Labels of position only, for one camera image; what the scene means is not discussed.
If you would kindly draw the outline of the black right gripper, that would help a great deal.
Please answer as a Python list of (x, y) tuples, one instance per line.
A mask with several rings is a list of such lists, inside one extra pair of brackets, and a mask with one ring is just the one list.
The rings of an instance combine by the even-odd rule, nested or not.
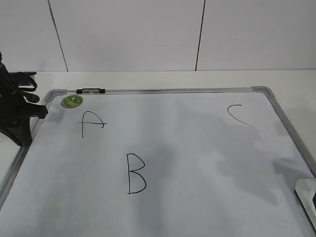
[(313, 196), (312, 201), (313, 201), (313, 205), (314, 205), (315, 210), (316, 210), (316, 192), (315, 192), (315, 194), (314, 194), (314, 196)]

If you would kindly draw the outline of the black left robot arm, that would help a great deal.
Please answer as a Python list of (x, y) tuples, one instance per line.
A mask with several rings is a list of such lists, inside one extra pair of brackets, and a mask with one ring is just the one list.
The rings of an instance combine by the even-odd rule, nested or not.
[(32, 143), (30, 118), (44, 119), (48, 110), (38, 105), (36, 72), (8, 72), (0, 64), (0, 132), (21, 147)]

